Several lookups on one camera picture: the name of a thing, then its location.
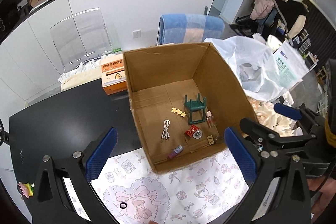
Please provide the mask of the gold binder clips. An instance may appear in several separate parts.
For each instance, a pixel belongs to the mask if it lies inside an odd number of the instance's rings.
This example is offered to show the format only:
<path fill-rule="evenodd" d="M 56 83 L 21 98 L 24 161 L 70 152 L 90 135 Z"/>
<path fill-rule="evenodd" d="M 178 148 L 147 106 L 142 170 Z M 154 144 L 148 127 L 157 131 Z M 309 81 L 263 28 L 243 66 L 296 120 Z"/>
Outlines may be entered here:
<path fill-rule="evenodd" d="M 209 145 L 213 145 L 215 143 L 214 138 L 213 138 L 212 135 L 208 136 L 207 140 L 208 140 Z"/>

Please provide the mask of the round grey badge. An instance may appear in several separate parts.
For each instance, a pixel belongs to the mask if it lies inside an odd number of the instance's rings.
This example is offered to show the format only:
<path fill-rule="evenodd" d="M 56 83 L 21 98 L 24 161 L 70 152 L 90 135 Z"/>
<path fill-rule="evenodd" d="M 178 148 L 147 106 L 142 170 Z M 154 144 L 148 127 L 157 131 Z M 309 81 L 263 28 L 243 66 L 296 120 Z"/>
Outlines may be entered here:
<path fill-rule="evenodd" d="M 200 139 L 202 136 L 203 136 L 203 133 L 202 133 L 201 130 L 197 130 L 197 131 L 195 131 L 195 132 L 193 133 L 193 135 L 192 135 L 192 137 L 193 137 L 194 139 Z"/>

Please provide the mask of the pink clear toner bottle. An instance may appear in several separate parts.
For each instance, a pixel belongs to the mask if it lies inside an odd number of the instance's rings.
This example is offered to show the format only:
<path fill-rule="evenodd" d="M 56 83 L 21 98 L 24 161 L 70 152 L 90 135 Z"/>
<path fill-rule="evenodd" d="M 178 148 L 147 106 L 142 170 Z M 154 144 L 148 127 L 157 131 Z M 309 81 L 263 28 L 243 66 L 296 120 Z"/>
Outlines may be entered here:
<path fill-rule="evenodd" d="M 209 128 L 215 127 L 217 125 L 216 119 L 212 115 L 212 112 L 207 111 L 206 112 L 206 122 L 209 126 Z"/>

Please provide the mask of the red candy wrapper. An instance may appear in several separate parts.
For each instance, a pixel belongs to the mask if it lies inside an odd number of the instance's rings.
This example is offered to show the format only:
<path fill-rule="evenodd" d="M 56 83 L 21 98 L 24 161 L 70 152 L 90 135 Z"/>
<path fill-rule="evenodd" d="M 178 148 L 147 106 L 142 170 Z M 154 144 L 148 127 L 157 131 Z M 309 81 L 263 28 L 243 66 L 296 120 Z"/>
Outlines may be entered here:
<path fill-rule="evenodd" d="M 185 134 L 192 138 L 193 133 L 197 130 L 199 130 L 197 126 L 191 125 L 191 127 L 185 132 Z"/>

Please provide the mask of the purple blue small tube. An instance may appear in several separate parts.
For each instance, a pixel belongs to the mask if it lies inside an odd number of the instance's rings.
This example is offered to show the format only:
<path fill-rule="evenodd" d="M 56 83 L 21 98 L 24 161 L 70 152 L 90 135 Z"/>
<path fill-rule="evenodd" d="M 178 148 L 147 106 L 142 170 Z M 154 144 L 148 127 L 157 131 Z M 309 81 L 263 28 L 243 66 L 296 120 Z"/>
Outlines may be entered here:
<path fill-rule="evenodd" d="M 171 153 L 169 153 L 169 155 L 167 156 L 168 160 L 172 160 L 174 159 L 177 155 L 179 155 L 181 152 L 183 151 L 183 146 L 182 145 L 178 145 L 177 147 L 175 147 Z"/>

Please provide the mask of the green miniature stool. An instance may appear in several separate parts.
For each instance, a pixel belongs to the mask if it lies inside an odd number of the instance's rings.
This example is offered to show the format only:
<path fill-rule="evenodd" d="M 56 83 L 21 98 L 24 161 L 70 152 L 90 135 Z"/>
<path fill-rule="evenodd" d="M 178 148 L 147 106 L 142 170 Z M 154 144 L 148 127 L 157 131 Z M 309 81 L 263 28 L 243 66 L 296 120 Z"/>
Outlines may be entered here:
<path fill-rule="evenodd" d="M 189 125 L 199 124 L 206 121 L 206 107 L 207 107 L 207 98 L 203 97 L 201 99 L 201 94 L 197 94 L 196 100 L 192 98 L 188 99 L 187 94 L 185 94 L 184 107 L 187 113 L 187 119 Z M 194 114 L 197 114 L 199 119 L 194 119 Z"/>

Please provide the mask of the gold star hair clip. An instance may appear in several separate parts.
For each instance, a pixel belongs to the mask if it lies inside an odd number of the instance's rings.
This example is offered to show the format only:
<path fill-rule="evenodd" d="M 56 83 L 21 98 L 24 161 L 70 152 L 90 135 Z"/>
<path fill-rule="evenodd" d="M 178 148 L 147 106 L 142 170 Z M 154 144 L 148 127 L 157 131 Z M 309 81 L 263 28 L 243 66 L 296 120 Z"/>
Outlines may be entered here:
<path fill-rule="evenodd" d="M 177 114 L 177 115 L 179 115 L 179 116 L 181 116 L 181 117 L 183 117 L 183 118 L 185 118 L 185 116 L 187 116 L 187 114 L 186 114 L 184 111 L 179 110 L 179 109 L 177 109 L 176 107 L 173 107 L 173 108 L 171 109 L 171 112 L 172 112 L 172 113 L 175 113 L 175 114 Z"/>

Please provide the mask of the cream artificial roses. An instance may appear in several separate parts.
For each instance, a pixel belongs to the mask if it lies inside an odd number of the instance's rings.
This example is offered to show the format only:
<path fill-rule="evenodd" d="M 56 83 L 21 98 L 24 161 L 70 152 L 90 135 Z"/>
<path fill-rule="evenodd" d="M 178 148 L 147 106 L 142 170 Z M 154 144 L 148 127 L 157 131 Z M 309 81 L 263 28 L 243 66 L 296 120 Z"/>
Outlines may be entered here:
<path fill-rule="evenodd" d="M 260 124 L 277 132 L 280 137 L 302 136 L 302 128 L 296 127 L 297 121 L 274 111 L 274 104 L 262 102 L 248 97 L 248 101 L 254 109 Z"/>

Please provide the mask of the patterned white table mat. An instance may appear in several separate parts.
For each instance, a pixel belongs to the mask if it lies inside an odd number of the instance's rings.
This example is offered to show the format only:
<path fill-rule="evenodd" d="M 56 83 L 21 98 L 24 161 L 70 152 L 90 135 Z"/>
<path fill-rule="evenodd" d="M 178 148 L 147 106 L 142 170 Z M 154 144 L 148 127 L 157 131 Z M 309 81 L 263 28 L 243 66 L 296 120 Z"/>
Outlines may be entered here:
<path fill-rule="evenodd" d="M 91 186 L 120 223 L 209 223 L 248 190 L 228 149 L 164 174 L 137 149 L 109 158 Z"/>

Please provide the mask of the white plastic bag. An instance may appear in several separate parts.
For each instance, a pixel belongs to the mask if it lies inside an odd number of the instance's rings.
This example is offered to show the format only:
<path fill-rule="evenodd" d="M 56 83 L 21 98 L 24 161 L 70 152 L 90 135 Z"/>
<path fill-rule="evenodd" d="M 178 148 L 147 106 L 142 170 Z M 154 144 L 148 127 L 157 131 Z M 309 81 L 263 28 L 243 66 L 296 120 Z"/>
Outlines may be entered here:
<path fill-rule="evenodd" d="M 280 72 L 272 50 L 245 36 L 221 40 L 206 38 L 233 71 L 246 96 L 272 102 L 288 91 L 280 81 Z"/>

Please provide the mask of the cartoon boy figurine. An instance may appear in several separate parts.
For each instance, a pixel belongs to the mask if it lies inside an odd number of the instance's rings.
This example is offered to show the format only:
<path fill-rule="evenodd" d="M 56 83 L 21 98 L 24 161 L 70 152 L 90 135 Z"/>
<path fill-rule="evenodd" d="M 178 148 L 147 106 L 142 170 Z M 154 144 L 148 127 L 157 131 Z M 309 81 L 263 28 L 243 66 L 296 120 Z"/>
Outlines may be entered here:
<path fill-rule="evenodd" d="M 19 193 L 23 197 L 26 197 L 27 199 L 34 196 L 34 188 L 35 188 L 34 183 L 30 184 L 29 182 L 27 183 L 18 182 Z"/>

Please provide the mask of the orange tissue box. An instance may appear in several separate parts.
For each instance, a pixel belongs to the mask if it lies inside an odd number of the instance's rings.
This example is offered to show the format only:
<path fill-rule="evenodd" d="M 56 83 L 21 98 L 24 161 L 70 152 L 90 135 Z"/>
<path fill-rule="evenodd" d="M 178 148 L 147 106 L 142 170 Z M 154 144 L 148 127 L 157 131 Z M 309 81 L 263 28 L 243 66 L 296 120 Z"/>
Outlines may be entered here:
<path fill-rule="evenodd" d="M 127 89 L 123 57 L 112 56 L 101 64 L 101 83 L 107 95 Z"/>

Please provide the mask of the large cardboard box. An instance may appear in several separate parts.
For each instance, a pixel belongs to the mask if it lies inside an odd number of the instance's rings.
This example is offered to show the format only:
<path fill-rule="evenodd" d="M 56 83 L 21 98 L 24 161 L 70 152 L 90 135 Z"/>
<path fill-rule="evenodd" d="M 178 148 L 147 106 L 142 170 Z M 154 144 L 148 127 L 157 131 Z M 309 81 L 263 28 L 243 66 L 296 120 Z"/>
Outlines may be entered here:
<path fill-rule="evenodd" d="M 207 137 L 222 136 L 243 118 L 256 119 L 238 79 L 212 43 L 186 43 L 127 51 L 123 55 L 130 109 L 147 160 L 154 173 L 168 173 L 225 149 L 225 143 L 209 145 Z M 185 111 L 185 94 L 196 100 L 207 98 L 206 109 L 217 125 L 199 124 L 203 136 L 185 134 L 187 117 L 171 112 Z M 178 145 L 183 151 L 167 156 Z"/>

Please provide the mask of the pink jacket pile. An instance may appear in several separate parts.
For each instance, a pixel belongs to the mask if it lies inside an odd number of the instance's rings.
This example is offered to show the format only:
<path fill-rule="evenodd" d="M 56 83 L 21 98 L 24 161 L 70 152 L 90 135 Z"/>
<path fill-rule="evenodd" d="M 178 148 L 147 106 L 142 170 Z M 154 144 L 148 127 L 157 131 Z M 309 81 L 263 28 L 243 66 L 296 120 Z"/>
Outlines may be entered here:
<path fill-rule="evenodd" d="M 252 20 L 265 18 L 274 8 L 275 0 L 254 0 L 254 7 L 250 18 Z"/>

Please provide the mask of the blue checkered blanket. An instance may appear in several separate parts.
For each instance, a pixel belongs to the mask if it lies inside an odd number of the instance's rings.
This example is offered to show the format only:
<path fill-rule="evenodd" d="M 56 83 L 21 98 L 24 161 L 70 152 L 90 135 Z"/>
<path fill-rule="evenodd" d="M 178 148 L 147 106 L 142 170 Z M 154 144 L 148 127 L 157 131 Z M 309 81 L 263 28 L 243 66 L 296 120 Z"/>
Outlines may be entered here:
<path fill-rule="evenodd" d="M 220 39 L 224 32 L 221 18 L 201 14 L 163 14 L 159 19 L 157 46 L 198 43 Z"/>

